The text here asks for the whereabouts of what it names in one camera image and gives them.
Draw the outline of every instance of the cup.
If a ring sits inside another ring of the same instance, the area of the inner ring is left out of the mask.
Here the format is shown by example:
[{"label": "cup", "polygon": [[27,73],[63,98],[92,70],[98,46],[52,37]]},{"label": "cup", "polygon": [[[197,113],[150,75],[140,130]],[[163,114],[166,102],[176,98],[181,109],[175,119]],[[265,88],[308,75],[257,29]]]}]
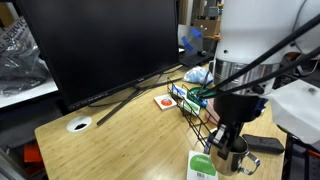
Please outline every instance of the cup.
[{"label": "cup", "polygon": [[[225,159],[221,158],[218,152],[219,148],[211,145],[210,155],[214,167],[220,174],[226,176],[231,176],[239,172],[252,175],[260,165],[260,160],[248,151],[248,144],[241,136],[235,140]],[[254,170],[251,171],[242,167],[242,160],[245,157],[248,157],[255,163]]]}]

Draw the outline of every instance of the white shelf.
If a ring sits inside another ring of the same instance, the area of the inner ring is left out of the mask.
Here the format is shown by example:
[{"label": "white shelf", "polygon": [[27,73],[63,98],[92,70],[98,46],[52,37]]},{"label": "white shelf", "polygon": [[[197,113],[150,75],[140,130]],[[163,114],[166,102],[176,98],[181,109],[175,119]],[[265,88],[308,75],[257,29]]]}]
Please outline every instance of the white shelf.
[{"label": "white shelf", "polygon": [[44,94],[48,94],[50,92],[54,92],[57,90],[58,88],[55,82],[53,81],[52,78],[49,78],[45,83],[39,85],[38,87],[23,91],[20,94],[12,95],[9,97],[0,95],[0,108],[6,107],[12,104],[16,104],[28,99],[32,99]]}]

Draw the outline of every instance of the orange object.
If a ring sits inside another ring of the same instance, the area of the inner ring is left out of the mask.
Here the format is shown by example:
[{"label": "orange object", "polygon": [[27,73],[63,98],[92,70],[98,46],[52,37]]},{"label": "orange object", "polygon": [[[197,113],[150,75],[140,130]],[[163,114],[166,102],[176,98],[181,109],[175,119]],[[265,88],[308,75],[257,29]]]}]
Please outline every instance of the orange object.
[{"label": "orange object", "polygon": [[215,39],[215,40],[220,40],[220,39],[221,39],[221,36],[220,36],[220,35],[215,35],[215,36],[214,36],[214,39]]},{"label": "orange object", "polygon": [[38,144],[24,145],[24,162],[41,162],[42,157]]},{"label": "orange object", "polygon": [[311,151],[311,150],[307,150],[306,153],[311,155],[311,156],[314,156],[314,157],[320,159],[320,154],[319,153],[316,153],[316,152]]},{"label": "orange object", "polygon": [[164,99],[161,101],[161,104],[164,106],[171,106],[172,105],[172,101],[170,99]]}]

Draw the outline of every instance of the green and white carton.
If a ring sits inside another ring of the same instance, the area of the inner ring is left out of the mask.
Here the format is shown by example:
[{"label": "green and white carton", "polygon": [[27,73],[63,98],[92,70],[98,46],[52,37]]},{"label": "green and white carton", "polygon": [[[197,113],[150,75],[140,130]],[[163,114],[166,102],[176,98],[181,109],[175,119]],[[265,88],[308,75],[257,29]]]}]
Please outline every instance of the green and white carton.
[{"label": "green and white carton", "polygon": [[179,104],[179,106],[182,107],[184,110],[188,111],[189,113],[192,113],[194,116],[197,116],[200,113],[200,106],[198,104],[190,101],[189,99],[183,100]]},{"label": "green and white carton", "polygon": [[218,180],[209,155],[189,151],[187,180]]}]

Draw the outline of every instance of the black monitor screen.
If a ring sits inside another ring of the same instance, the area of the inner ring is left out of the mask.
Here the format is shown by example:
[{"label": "black monitor screen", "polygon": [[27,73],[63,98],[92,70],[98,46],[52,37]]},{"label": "black monitor screen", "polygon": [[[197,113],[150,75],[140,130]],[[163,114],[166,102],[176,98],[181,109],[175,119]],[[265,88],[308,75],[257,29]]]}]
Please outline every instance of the black monitor screen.
[{"label": "black monitor screen", "polygon": [[70,109],[178,63],[175,0],[18,0]]}]

